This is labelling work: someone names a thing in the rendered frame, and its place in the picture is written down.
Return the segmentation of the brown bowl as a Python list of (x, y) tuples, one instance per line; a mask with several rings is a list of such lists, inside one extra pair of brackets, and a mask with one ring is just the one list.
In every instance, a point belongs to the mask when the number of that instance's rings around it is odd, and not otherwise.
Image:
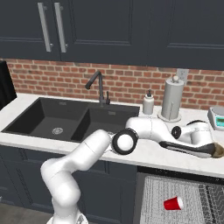
[(222, 157), (224, 157), (224, 148), (218, 143), (214, 143), (214, 146), (215, 146), (215, 152), (212, 155), (212, 158), (222, 158)]

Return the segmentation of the black dishwasher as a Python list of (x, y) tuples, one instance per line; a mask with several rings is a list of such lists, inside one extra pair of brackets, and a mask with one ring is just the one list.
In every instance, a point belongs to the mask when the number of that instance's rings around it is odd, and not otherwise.
[(175, 179), (185, 179), (185, 180), (224, 186), (224, 178), (203, 176), (203, 175), (185, 173), (180, 171), (168, 171), (164, 169), (150, 168), (150, 167), (143, 167), (143, 166), (138, 166), (137, 171), (141, 173), (156, 175), (156, 176), (163, 176), (163, 177), (169, 177), (169, 178), (175, 178)]

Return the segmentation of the dark dishwasher rack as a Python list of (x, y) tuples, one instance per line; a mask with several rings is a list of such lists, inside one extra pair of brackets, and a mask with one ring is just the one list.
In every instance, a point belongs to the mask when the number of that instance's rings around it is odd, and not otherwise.
[(224, 186), (199, 185), (205, 224), (224, 224)]

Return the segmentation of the dark wall cupboard door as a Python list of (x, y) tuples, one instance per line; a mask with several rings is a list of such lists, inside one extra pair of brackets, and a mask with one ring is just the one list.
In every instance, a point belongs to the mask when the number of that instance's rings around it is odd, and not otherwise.
[(151, 0), (148, 64), (224, 71), (224, 0)]
[(55, 3), (63, 7), (63, 61), (147, 64), (150, 0), (52, 0), (53, 9)]
[(45, 18), (50, 36), (51, 0), (0, 0), (0, 58), (52, 58), (53, 48), (51, 52), (46, 51), (38, 3), (46, 7)]

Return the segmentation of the black tap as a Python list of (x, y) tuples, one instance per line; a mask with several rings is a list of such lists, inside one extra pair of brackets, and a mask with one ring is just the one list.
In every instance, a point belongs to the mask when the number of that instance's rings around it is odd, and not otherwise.
[(93, 76), (90, 78), (90, 80), (85, 85), (86, 89), (90, 89), (91, 85), (94, 83), (95, 79), (99, 79), (99, 102), (101, 105), (105, 102), (104, 96), (103, 96), (103, 87), (102, 87), (102, 73), (100, 71), (96, 71)]

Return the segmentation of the black appliance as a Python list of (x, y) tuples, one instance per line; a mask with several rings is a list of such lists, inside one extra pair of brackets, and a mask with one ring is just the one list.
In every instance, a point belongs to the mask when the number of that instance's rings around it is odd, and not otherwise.
[(0, 61), (0, 110), (17, 98), (7, 63)]

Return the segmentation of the grey dishwasher door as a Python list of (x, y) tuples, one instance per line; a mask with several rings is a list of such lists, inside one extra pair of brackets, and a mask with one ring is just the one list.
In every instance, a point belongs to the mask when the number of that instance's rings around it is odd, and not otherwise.
[[(140, 224), (212, 224), (210, 213), (203, 209), (199, 184), (147, 176), (144, 180)], [(181, 210), (165, 210), (164, 201), (180, 197)]]

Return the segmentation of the grey wall socket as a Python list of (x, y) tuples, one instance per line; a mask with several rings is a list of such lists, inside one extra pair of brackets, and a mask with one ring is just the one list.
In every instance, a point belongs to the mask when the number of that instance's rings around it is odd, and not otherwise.
[(177, 69), (177, 76), (183, 81), (187, 81), (187, 75), (188, 75), (189, 70), (184, 69), (184, 68), (178, 68)]

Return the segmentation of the white soap bottle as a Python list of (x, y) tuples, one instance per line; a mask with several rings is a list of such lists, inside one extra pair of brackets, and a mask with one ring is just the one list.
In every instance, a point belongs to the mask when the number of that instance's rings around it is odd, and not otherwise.
[(154, 96), (149, 89), (147, 94), (143, 98), (143, 113), (145, 115), (151, 115), (154, 108)]

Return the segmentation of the grey kitchen scale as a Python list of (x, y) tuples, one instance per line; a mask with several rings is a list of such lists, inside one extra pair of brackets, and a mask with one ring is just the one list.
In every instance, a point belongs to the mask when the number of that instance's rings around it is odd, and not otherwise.
[(207, 117), (214, 130), (224, 131), (224, 107), (210, 107), (207, 112)]

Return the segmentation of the dark base cupboard door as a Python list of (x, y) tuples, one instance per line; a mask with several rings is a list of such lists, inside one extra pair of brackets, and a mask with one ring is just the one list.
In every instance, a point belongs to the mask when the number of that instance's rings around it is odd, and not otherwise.
[(88, 171), (76, 171), (81, 196), (79, 209), (95, 224), (132, 224), (137, 167), (97, 161)]
[(40, 167), (53, 153), (0, 145), (0, 156), (22, 205), (52, 214), (52, 196), (41, 177)]

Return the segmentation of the black double sink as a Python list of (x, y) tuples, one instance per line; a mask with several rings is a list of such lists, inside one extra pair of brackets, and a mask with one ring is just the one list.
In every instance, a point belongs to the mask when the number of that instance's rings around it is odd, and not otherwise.
[(4, 133), (80, 143), (96, 130), (115, 134), (139, 107), (39, 97), (8, 124)]

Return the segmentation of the red cup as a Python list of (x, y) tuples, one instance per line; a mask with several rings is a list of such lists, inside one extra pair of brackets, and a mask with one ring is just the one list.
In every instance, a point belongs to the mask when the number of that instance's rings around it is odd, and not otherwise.
[(179, 196), (164, 201), (165, 210), (181, 210), (183, 207), (183, 200)]

